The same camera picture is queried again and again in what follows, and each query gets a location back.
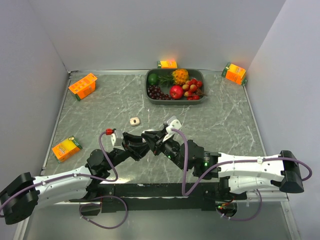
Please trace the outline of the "white earbuds charging case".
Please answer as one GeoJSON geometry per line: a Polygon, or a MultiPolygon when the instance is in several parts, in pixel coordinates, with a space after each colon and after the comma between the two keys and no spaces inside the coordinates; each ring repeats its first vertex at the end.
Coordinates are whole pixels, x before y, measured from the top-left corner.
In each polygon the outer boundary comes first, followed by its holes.
{"type": "Polygon", "coordinates": [[[148,134],[148,133],[153,133],[153,132],[154,132],[153,129],[146,129],[146,130],[143,130],[143,131],[142,131],[143,134],[145,134],[145,133],[148,134]]]}

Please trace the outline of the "pink earbuds charging case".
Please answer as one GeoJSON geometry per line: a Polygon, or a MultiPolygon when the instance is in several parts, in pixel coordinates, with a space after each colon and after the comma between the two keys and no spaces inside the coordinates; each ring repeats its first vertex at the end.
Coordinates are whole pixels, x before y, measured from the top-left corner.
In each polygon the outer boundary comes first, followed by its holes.
{"type": "Polygon", "coordinates": [[[133,117],[129,120],[129,123],[131,126],[138,126],[141,123],[141,121],[138,117],[133,117]]]}

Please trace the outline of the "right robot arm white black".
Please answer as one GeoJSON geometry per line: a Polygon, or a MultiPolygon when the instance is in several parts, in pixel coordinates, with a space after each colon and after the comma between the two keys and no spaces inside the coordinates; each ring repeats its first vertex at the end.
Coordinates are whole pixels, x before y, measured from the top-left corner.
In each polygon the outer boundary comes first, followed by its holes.
{"type": "Polygon", "coordinates": [[[283,193],[304,192],[304,178],[291,151],[272,156],[238,156],[206,151],[174,127],[147,130],[142,138],[154,155],[168,157],[183,171],[181,192],[189,196],[201,180],[219,179],[218,193],[230,199],[255,189],[277,187],[283,193]]]}

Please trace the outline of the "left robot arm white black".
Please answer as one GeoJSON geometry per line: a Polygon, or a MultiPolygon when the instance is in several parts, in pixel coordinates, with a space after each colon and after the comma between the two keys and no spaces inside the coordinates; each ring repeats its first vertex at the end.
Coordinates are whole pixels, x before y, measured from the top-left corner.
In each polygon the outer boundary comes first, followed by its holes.
{"type": "Polygon", "coordinates": [[[7,225],[13,225],[28,218],[37,207],[68,200],[95,200],[98,185],[112,182],[110,171],[128,158],[139,161],[150,150],[140,136],[123,133],[119,141],[123,149],[106,152],[101,144],[90,153],[85,165],[67,172],[47,176],[20,174],[0,192],[1,218],[7,225]]]}

